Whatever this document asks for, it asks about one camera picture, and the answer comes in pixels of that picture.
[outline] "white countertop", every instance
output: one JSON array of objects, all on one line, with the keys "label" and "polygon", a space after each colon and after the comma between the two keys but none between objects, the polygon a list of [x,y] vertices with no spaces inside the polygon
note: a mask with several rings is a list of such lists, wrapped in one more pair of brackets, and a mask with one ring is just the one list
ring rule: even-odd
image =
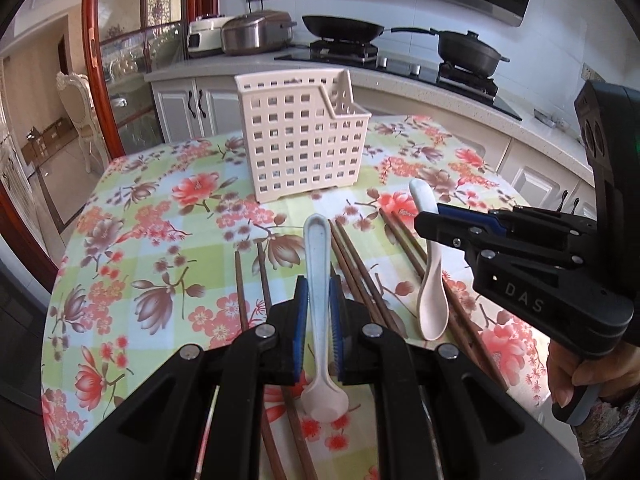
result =
[{"label": "white countertop", "polygon": [[[273,59],[275,56],[282,56],[287,52],[296,52],[296,49],[291,48],[254,56],[222,55],[186,60],[163,70],[146,74],[145,81],[155,82],[203,76],[235,76],[250,72],[309,67],[309,62],[276,61]],[[318,66],[331,65],[322,63]],[[434,85],[363,68],[350,67],[349,70],[351,83],[354,86],[407,97],[475,120],[549,156],[593,186],[593,173],[580,143],[572,137],[572,134],[564,133],[557,128],[549,128],[534,118],[532,107],[516,96],[502,90],[498,91],[500,97],[522,117],[521,121],[482,103]]]}]

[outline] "chopstick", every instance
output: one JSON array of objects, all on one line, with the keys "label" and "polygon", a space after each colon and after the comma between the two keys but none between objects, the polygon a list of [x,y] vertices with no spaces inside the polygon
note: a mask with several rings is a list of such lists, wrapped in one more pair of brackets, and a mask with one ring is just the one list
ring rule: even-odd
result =
[{"label": "chopstick", "polygon": [[404,250],[406,257],[409,258],[409,261],[411,262],[412,266],[414,266],[414,269],[418,273],[420,280],[422,280],[424,277],[424,269],[422,268],[420,262],[418,261],[418,258],[415,257],[414,253],[410,249],[406,240],[402,238],[402,235],[398,232],[398,229],[393,224],[393,222],[389,219],[389,217],[386,215],[385,211],[382,208],[380,208],[378,209],[378,212],[380,213],[380,216],[382,216],[384,223],[389,227],[389,229],[393,233],[393,236],[396,238],[396,240]]},{"label": "chopstick", "polygon": [[[420,256],[420,259],[426,264],[427,253],[421,247],[420,243],[411,232],[411,229],[409,229],[407,225],[402,222],[402,219],[395,212],[393,213],[393,216],[396,220],[396,223],[400,226],[400,230],[411,242],[411,245],[416,249],[416,252]],[[409,257],[409,261],[414,267],[418,277],[420,277],[420,280],[423,280],[425,269],[420,265],[419,262],[416,262],[415,255],[409,248],[406,241],[404,241],[403,238],[399,238],[399,233],[394,229],[395,226],[391,225],[388,216],[383,214],[382,219],[387,225],[389,225],[391,232],[394,234],[400,246],[407,254],[407,257],[409,257],[409,254],[411,254],[411,257]],[[474,362],[476,366],[478,366],[486,375],[488,375],[496,384],[498,384],[501,389],[507,391],[509,387],[507,386],[502,373],[498,369],[498,365],[489,355],[489,352],[486,346],[484,346],[484,343],[478,335],[478,332],[476,332],[476,330],[474,329],[471,318],[466,313],[464,307],[462,307],[458,295],[451,290],[444,279],[442,280],[442,285],[444,286],[444,291],[447,296],[447,302],[450,306],[448,328],[453,333],[453,337],[456,339],[456,342],[462,347],[463,351],[465,351],[465,354]]]},{"label": "chopstick", "polygon": [[[391,317],[391,313],[389,312],[389,309],[386,306],[385,300],[383,300],[382,296],[380,296],[380,292],[379,292],[378,288],[373,283],[373,280],[371,279],[371,276],[369,275],[369,270],[367,269],[367,267],[365,266],[364,262],[362,261],[362,258],[358,254],[358,251],[356,250],[355,246],[353,245],[353,242],[349,238],[349,235],[347,234],[347,231],[345,231],[344,227],[342,227],[338,223],[336,224],[336,227],[337,227],[338,231],[340,232],[340,234],[342,235],[342,239],[344,240],[345,244],[347,245],[347,248],[348,248],[349,252],[351,253],[351,257],[353,258],[353,261],[356,263],[356,267],[358,269],[359,277],[364,280],[364,282],[367,284],[367,287],[369,288],[369,293],[373,297],[373,301],[375,302],[375,304],[376,304],[376,306],[378,308],[380,316],[382,316],[382,319],[385,322],[385,326],[388,327],[389,329],[393,330],[397,334],[399,334],[400,330],[399,330],[398,326],[396,325],[396,321],[393,319],[393,317]],[[340,247],[340,242],[339,242],[339,238],[338,237],[336,237],[336,242],[338,243],[338,247]]]},{"label": "chopstick", "polygon": [[360,273],[353,267],[353,264],[350,261],[349,253],[345,249],[344,245],[338,238],[338,235],[335,232],[334,225],[330,221],[329,225],[331,227],[331,245],[334,248],[335,257],[338,259],[338,266],[342,273],[344,274],[344,279],[347,281],[347,285],[349,286],[349,290],[353,295],[353,299],[360,303],[363,303],[367,310],[369,311],[369,315],[371,316],[371,320],[374,323],[378,323],[382,326],[387,326],[384,321],[382,314],[378,307],[373,303],[367,289],[362,282],[362,276]]},{"label": "chopstick", "polygon": [[[244,303],[244,283],[242,282],[242,267],[240,261],[240,253],[236,251],[236,289],[238,290],[238,305],[240,311],[240,329],[245,332],[249,329],[249,322],[246,317],[246,309]],[[269,425],[269,419],[267,417],[267,411],[264,407],[264,400],[262,400],[262,416],[260,418],[260,433],[262,434],[262,441],[264,442],[264,449],[267,452],[267,458],[271,465],[271,472],[275,480],[287,480],[287,475],[284,473],[282,462],[280,461],[280,455],[276,448],[275,440],[273,439],[273,433],[271,433],[271,426]]]},{"label": "chopstick", "polygon": [[[267,269],[264,264],[264,248],[262,243],[258,242],[258,266],[260,267],[260,282],[262,283],[262,295],[264,297],[264,306],[269,314],[273,303],[271,303],[271,291],[269,289],[269,282],[267,280]],[[284,399],[284,405],[287,410],[287,418],[289,419],[289,425],[291,427],[291,433],[293,434],[293,441],[296,444],[298,450],[298,456],[300,457],[300,463],[302,465],[302,472],[305,480],[318,480],[316,474],[316,468],[311,459],[311,453],[306,446],[306,440],[302,434],[302,425],[300,424],[300,418],[298,417],[298,410],[291,394],[291,389],[287,386],[282,387],[282,398]]]},{"label": "chopstick", "polygon": [[391,216],[398,223],[398,225],[400,226],[400,229],[406,235],[406,237],[409,238],[409,241],[411,242],[411,245],[414,246],[415,252],[418,253],[418,256],[420,256],[420,259],[426,263],[427,262],[427,253],[425,252],[425,250],[420,245],[420,242],[418,241],[418,238],[416,238],[414,236],[414,234],[411,232],[411,229],[409,229],[406,226],[406,224],[402,221],[402,219],[400,218],[398,213],[396,213],[395,211],[392,211],[391,212]]}]

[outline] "screw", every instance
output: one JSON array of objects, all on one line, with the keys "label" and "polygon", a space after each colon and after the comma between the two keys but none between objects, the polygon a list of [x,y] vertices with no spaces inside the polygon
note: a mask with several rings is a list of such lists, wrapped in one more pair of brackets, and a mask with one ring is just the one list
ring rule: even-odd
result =
[{"label": "screw", "polygon": [[262,323],[255,328],[255,335],[261,339],[267,339],[276,333],[276,327],[269,323]]},{"label": "screw", "polygon": [[362,333],[367,337],[380,337],[382,335],[382,327],[375,323],[367,323],[362,327]]},{"label": "screw", "polygon": [[444,343],[438,346],[438,354],[445,359],[455,359],[458,357],[458,354],[460,354],[460,350],[451,343]]},{"label": "screw", "polygon": [[196,345],[185,345],[180,348],[180,357],[191,361],[200,355],[200,348]]}]

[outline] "white spoon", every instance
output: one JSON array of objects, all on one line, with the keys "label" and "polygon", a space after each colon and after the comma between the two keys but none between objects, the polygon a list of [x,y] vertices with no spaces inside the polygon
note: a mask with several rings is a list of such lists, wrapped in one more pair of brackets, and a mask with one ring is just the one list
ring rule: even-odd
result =
[{"label": "white spoon", "polygon": [[322,215],[311,215],[305,222],[305,253],[316,376],[300,395],[300,401],[307,414],[318,422],[333,422],[349,409],[349,397],[329,377],[330,247],[329,222]]},{"label": "white spoon", "polygon": [[[429,184],[414,178],[409,183],[409,190],[418,211],[438,212],[438,204]],[[432,240],[427,240],[427,268],[417,304],[422,337],[434,341],[444,333],[449,323],[449,303],[442,285],[442,248]]]}]

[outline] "rice cooker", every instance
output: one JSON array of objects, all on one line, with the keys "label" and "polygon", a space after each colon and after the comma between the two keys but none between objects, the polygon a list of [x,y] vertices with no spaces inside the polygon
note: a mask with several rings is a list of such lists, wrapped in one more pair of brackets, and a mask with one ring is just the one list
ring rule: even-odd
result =
[{"label": "rice cooker", "polygon": [[187,51],[189,57],[222,54],[220,29],[233,16],[200,16],[189,24]]}]

